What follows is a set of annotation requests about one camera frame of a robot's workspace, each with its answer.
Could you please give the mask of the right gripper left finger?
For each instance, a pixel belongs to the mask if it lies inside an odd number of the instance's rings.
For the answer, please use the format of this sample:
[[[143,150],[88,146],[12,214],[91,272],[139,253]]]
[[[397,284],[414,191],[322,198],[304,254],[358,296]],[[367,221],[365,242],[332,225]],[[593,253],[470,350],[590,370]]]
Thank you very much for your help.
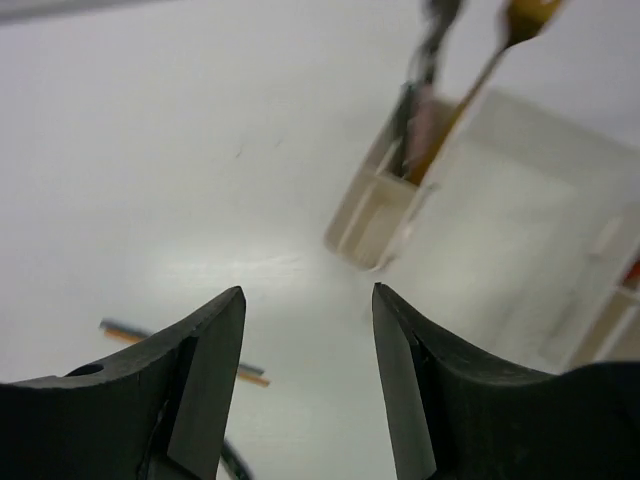
[[[234,479],[225,437],[246,301],[230,288],[183,320],[69,374],[1,388],[5,479]]]

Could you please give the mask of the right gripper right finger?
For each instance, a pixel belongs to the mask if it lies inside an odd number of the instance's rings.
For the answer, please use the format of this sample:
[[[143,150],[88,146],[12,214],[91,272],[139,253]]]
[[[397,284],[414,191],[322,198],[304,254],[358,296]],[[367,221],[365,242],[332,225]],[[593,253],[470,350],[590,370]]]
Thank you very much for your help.
[[[372,292],[378,369],[400,479],[635,479],[639,366],[560,375],[501,359]]]

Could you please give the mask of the orange chopstick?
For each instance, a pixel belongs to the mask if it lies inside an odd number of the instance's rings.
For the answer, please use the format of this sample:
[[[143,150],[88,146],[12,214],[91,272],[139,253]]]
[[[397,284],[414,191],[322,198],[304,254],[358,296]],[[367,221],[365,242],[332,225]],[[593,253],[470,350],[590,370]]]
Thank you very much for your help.
[[[106,337],[118,339],[122,342],[127,343],[138,343],[146,338],[150,337],[150,334],[146,332],[134,331],[131,329],[126,329],[124,327],[119,326],[101,326],[101,330],[104,332]],[[242,381],[258,385],[261,387],[268,387],[270,385],[270,381],[263,377],[264,371],[254,367],[247,365],[245,363],[240,363],[238,366],[238,370],[236,373],[236,377]]]

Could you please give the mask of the silver fork dark handle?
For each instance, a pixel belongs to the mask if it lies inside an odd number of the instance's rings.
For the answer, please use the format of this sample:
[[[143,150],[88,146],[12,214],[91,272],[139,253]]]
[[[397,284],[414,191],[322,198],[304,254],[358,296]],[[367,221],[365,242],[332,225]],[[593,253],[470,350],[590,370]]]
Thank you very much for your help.
[[[395,122],[401,159],[392,167],[392,172],[405,180],[409,179],[435,136],[435,80],[439,53],[463,5],[464,1],[460,0],[421,2],[424,34],[409,62]]]

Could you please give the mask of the gold fork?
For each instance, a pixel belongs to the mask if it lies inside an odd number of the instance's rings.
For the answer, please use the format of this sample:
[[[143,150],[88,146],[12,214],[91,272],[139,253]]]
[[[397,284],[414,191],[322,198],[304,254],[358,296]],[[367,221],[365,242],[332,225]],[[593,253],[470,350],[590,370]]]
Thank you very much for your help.
[[[494,72],[507,50],[538,36],[562,5],[561,1],[512,0],[506,3],[499,15],[501,37],[497,50],[489,58],[474,84],[454,108],[446,122],[435,129],[435,136],[427,147],[426,153],[420,158],[417,167],[411,172],[409,182],[414,185],[422,182],[447,137]]]

